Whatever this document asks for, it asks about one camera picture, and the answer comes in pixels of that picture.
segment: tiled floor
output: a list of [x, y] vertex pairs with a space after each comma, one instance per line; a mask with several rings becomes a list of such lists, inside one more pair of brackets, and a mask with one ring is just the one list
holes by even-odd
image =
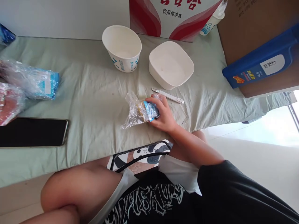
[[[294, 107], [299, 114], [299, 103]], [[209, 143], [242, 172], [299, 211], [299, 132], [288, 107], [270, 111], [251, 124], [225, 124], [203, 132]], [[42, 213], [40, 191], [49, 177], [0, 189], [0, 223], [19, 223]]]

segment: black phone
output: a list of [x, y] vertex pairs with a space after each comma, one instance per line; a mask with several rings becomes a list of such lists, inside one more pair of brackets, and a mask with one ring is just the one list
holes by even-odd
[[58, 147], [65, 143], [69, 121], [18, 117], [0, 126], [0, 148]]

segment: bedsheet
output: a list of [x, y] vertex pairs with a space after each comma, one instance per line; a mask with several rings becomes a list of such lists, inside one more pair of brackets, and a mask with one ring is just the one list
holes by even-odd
[[[139, 37], [142, 51], [132, 73], [118, 71], [102, 41], [96, 40], [18, 37], [0, 53], [2, 58], [61, 75], [56, 99], [28, 100], [21, 116], [70, 120], [64, 146], [0, 149], [0, 187], [167, 138], [148, 124], [120, 129], [129, 113], [128, 91], [144, 99], [153, 93], [152, 87], [162, 90], [149, 73], [149, 54], [168, 40]], [[221, 72], [226, 63], [217, 29], [199, 35], [193, 43], [176, 42], [195, 66], [187, 82], [167, 91], [185, 101], [183, 105], [168, 102], [186, 130], [252, 120], [294, 101], [283, 93], [246, 99], [233, 90]]]

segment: paper cup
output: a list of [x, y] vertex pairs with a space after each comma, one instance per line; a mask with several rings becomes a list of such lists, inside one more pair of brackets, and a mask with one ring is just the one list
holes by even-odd
[[142, 44], [133, 30], [119, 25], [107, 27], [102, 41], [118, 70], [127, 73], [135, 71]]
[[224, 13], [219, 17], [213, 14], [199, 34], [206, 36], [223, 18]]

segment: hand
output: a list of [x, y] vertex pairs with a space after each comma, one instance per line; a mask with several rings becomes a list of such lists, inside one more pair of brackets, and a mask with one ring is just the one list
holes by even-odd
[[170, 133], [177, 127], [178, 124], [176, 123], [176, 121], [172, 116], [167, 99], [163, 95], [161, 97], [161, 100], [154, 98], [153, 96], [154, 95], [152, 94], [150, 98], [146, 98], [145, 100], [147, 102], [152, 102], [156, 104], [160, 116], [158, 117], [158, 119], [155, 119], [152, 122], [150, 122], [150, 124], [160, 129], [161, 131]]

